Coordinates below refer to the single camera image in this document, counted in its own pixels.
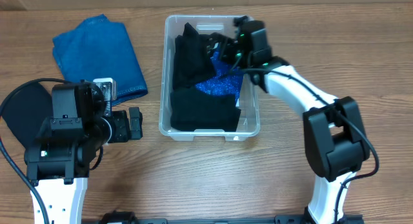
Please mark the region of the sparkly blue green garment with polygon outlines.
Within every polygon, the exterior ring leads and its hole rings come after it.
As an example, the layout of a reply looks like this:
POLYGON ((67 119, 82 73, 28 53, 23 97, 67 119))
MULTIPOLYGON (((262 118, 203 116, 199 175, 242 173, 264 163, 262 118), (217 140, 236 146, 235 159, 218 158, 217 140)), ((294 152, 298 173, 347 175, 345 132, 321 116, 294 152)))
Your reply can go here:
POLYGON ((228 74, 232 65, 220 61, 218 52, 214 52, 210 59, 214 66, 214 70, 216 71, 216 75, 206 81, 196 84, 195 87, 212 96, 226 96, 232 94, 235 96, 236 106, 238 106, 243 75, 238 73, 228 74))

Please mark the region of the black garment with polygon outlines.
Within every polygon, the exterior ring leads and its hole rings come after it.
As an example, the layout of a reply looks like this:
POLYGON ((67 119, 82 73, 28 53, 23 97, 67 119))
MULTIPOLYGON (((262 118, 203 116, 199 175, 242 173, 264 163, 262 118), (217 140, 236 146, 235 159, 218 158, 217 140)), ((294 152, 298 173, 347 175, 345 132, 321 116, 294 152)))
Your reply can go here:
POLYGON ((184 132, 197 129, 235 132, 241 115, 235 96, 212 96, 195 87, 216 75, 207 56, 206 35, 186 23, 183 33, 175 38, 175 47, 171 127, 184 132))

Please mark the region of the blue denim jeans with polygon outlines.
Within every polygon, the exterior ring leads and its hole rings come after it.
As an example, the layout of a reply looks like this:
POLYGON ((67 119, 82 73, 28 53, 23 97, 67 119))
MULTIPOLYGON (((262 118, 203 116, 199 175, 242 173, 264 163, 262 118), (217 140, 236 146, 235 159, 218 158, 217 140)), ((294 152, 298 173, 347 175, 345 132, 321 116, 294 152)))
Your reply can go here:
POLYGON ((105 15, 89 17, 75 29, 53 38, 53 57, 67 81, 110 77, 122 102, 143 97, 148 88, 134 47, 123 23, 105 15))

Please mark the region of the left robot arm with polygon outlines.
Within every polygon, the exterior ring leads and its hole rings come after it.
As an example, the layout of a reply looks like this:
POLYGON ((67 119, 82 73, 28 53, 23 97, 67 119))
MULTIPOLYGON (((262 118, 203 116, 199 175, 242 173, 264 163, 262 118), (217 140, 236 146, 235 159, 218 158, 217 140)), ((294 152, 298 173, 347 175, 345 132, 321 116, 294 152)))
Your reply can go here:
POLYGON ((91 162, 103 147, 143 136, 139 108, 113 111, 116 82, 62 83, 52 89, 52 115, 25 150, 36 223, 80 223, 91 162))

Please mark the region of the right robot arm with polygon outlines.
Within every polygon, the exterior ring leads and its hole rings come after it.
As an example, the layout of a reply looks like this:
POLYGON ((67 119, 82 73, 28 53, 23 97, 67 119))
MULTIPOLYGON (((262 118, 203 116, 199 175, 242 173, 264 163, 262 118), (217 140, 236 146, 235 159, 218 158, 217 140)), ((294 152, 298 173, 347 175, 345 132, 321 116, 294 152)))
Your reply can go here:
POLYGON ((234 19, 233 38, 213 33, 206 50, 232 65, 228 75, 246 74, 252 84, 283 100, 303 120, 305 155, 316 175, 310 203, 294 221, 301 223, 363 223, 362 216, 343 212, 352 181, 379 170, 379 157, 368 140, 358 104, 337 98, 304 77, 285 59, 275 56, 262 21, 234 19))

